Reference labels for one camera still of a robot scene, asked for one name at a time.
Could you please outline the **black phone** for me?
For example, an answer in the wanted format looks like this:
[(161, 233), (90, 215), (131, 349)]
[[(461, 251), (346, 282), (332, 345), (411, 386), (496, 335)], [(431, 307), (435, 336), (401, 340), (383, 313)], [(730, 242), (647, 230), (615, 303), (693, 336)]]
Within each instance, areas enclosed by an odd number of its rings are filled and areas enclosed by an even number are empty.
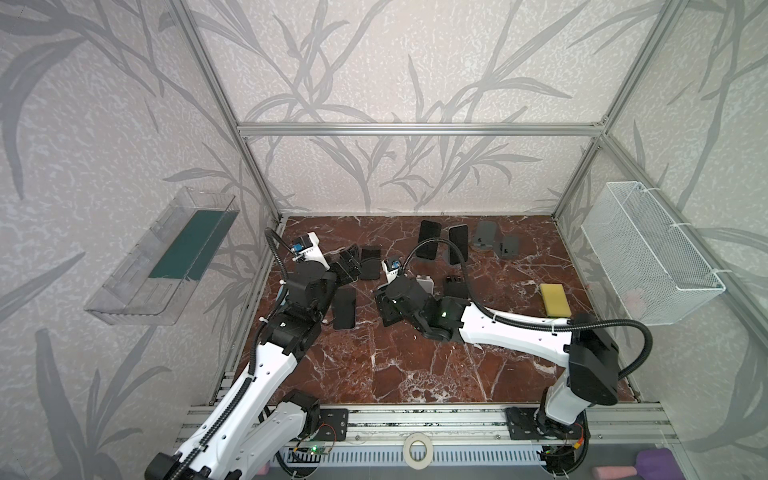
[(379, 280), (381, 276), (381, 248), (363, 246), (360, 252), (360, 276), (362, 281)]
[[(418, 243), (421, 244), (426, 240), (440, 238), (442, 232), (442, 225), (439, 222), (432, 220), (422, 220), (420, 223), (418, 233)], [(416, 249), (415, 256), (419, 259), (433, 261), (437, 257), (438, 242), (429, 242)]]
[(469, 227), (466, 224), (452, 226), (448, 229), (448, 240), (456, 246), (448, 248), (450, 265), (467, 262), (469, 256)]

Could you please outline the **black folding phone stand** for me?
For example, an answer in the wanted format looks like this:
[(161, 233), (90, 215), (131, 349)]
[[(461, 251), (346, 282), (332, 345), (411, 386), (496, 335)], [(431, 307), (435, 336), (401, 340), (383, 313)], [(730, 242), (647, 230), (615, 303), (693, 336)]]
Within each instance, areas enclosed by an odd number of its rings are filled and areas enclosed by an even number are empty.
[(470, 300), (471, 294), (466, 280), (462, 276), (450, 275), (443, 279), (443, 295), (462, 300)]

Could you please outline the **wood ring grey stand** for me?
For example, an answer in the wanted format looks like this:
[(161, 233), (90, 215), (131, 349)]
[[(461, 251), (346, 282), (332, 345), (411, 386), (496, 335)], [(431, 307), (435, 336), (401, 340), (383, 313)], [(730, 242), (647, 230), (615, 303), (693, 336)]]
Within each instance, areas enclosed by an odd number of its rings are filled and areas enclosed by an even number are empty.
[(498, 224), (494, 221), (481, 220), (477, 223), (471, 239), (471, 246), (478, 251), (492, 250), (499, 234)]

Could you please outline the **white phone stand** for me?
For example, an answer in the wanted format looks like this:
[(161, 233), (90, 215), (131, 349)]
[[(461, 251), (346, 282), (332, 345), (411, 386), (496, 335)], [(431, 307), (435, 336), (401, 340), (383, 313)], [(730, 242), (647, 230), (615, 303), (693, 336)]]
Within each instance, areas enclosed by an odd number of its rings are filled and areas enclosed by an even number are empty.
[(418, 284), (429, 295), (434, 294), (434, 280), (428, 275), (418, 275), (416, 277)]

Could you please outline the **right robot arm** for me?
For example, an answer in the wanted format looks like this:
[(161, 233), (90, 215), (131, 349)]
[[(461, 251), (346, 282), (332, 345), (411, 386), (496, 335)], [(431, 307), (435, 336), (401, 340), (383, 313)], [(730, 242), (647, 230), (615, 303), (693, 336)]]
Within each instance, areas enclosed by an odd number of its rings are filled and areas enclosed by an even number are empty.
[[(585, 314), (540, 318), (491, 310), (473, 299), (437, 298), (412, 277), (400, 275), (375, 291), (382, 321), (410, 323), (423, 337), (440, 342), (490, 345), (540, 357), (564, 369), (543, 395), (539, 413), (550, 423), (571, 425), (593, 405), (619, 401), (618, 383), (649, 358), (653, 335), (643, 323), (598, 321)], [(619, 348), (608, 330), (638, 330), (643, 346), (637, 357), (619, 367)]]

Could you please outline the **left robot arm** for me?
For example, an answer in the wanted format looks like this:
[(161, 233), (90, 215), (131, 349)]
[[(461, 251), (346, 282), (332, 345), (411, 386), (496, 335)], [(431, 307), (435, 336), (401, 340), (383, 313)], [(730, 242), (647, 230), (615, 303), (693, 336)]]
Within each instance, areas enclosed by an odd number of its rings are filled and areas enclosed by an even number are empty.
[(290, 248), (295, 269), (252, 342), (249, 362), (223, 400), (173, 454), (157, 454), (147, 479), (251, 479), (293, 439), (319, 427), (318, 400), (293, 391), (271, 414), (264, 409), (322, 330), (338, 290), (360, 276), (360, 249), (352, 245), (328, 262), (312, 235)]

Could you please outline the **white tape roll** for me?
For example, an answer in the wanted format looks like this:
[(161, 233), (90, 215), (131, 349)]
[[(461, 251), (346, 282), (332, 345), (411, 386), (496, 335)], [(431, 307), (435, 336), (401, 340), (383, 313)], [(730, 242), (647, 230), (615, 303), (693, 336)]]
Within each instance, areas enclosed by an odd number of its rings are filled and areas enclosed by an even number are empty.
[(434, 445), (426, 434), (412, 433), (403, 444), (402, 456), (409, 468), (424, 470), (433, 462)]

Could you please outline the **yellow green sponge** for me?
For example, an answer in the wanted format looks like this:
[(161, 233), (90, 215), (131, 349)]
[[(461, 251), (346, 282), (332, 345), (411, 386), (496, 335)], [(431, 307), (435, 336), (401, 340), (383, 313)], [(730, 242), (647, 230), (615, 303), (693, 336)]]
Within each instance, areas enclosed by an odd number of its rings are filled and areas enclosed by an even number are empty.
[(572, 310), (566, 297), (562, 284), (540, 284), (539, 291), (542, 297), (546, 315), (549, 318), (570, 318)]

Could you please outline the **purple pink scoop right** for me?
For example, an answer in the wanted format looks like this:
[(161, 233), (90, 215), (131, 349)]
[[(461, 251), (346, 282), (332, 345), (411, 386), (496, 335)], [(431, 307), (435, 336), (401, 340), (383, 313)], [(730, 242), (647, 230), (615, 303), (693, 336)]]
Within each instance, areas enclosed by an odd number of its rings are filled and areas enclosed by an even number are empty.
[(645, 480), (685, 480), (673, 452), (668, 448), (644, 450), (637, 454), (633, 466), (599, 466), (592, 469), (598, 480), (640, 477)]

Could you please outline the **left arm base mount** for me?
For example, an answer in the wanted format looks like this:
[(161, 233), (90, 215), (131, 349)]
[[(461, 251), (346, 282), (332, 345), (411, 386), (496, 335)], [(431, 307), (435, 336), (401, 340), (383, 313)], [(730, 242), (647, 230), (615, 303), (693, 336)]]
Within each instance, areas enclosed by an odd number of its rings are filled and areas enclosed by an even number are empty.
[(349, 410), (346, 408), (318, 408), (310, 411), (299, 439), (312, 441), (344, 441), (349, 427)]

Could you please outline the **clear plastic wall shelf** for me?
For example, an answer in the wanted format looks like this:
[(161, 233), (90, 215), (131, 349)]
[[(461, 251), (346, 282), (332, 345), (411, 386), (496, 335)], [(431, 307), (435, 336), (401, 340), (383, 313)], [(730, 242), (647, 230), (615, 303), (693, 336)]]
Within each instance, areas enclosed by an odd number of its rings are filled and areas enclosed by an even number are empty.
[(177, 323), (239, 213), (232, 194), (180, 188), (84, 310), (111, 326)]

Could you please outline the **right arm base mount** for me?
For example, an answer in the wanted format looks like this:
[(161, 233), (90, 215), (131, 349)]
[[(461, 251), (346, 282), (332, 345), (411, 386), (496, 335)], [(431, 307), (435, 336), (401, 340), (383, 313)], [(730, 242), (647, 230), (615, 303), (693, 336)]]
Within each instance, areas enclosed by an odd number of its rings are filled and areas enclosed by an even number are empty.
[(583, 442), (589, 437), (586, 412), (573, 424), (561, 424), (549, 419), (540, 407), (508, 407), (504, 410), (511, 440)]

